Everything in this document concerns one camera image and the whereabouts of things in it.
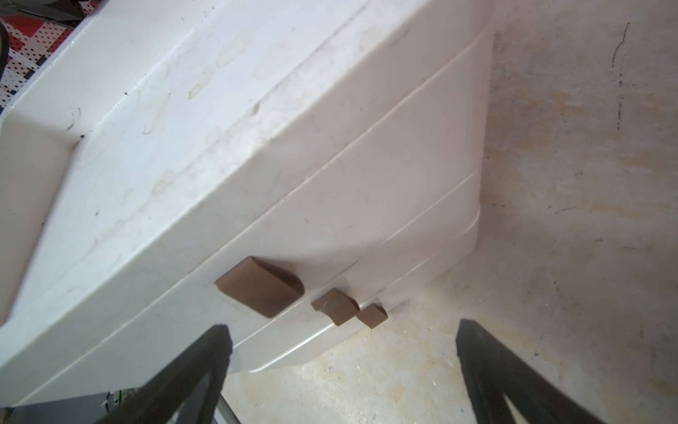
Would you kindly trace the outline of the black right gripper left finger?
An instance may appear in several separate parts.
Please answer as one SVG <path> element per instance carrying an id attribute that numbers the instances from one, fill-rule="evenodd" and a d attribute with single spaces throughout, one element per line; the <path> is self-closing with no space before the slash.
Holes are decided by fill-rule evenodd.
<path id="1" fill-rule="evenodd" d="M 211 423 L 230 365 L 226 325 L 214 325 L 100 423 Z"/>

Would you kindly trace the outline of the white top drawer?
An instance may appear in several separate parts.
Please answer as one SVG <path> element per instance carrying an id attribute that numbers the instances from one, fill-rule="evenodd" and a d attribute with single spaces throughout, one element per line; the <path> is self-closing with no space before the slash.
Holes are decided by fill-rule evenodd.
<path id="1" fill-rule="evenodd" d="M 107 334 L 60 367 L 58 349 L 85 338 L 81 326 L 1 375 L 3 406 L 29 406 L 141 386 L 206 330 L 225 324 L 231 371 L 298 365 L 359 330 L 335 326 L 311 303 L 332 288 L 392 309 L 473 251 L 492 32 L 286 195 L 242 235 L 141 311 L 121 320 L 97 307 L 88 317 Z M 266 318 L 223 294 L 217 279 L 252 256 L 294 273 L 304 296 Z"/>

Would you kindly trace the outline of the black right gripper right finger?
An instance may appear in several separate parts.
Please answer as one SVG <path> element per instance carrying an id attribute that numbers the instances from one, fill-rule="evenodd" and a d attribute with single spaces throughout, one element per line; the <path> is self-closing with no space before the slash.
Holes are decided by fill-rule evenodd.
<path id="1" fill-rule="evenodd" d="M 462 319 L 457 357 L 478 423 L 514 423 L 509 404 L 529 423 L 600 423 L 479 323 Z"/>

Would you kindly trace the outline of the white plastic drawer cabinet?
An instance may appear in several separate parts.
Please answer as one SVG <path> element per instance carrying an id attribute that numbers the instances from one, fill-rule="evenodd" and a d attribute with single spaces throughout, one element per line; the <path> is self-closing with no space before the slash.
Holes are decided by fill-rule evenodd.
<path id="1" fill-rule="evenodd" d="M 1 115 L 1 375 L 106 336 L 484 30 L 492 1 L 108 1 Z"/>

